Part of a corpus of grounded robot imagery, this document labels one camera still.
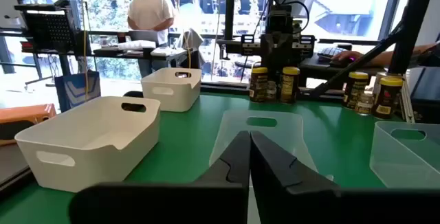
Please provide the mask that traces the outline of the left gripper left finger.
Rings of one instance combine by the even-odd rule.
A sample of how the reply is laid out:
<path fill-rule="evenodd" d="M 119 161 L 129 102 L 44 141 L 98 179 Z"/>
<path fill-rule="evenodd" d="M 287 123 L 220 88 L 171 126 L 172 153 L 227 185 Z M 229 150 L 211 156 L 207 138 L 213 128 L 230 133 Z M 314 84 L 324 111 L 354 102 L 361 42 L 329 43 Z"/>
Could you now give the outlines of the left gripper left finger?
<path fill-rule="evenodd" d="M 246 223 L 250 133 L 190 183 L 100 183 L 76 193 L 71 223 Z"/>

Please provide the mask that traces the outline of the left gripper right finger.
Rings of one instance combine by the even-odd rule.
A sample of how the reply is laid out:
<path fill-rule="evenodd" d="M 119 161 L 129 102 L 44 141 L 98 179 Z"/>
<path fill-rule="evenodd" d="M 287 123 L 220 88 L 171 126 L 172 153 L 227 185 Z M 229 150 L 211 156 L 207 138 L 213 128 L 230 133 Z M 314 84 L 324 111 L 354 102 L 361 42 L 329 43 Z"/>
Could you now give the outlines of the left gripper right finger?
<path fill-rule="evenodd" d="M 439 191 L 342 188 L 258 131 L 250 174 L 262 223 L 439 223 Z"/>

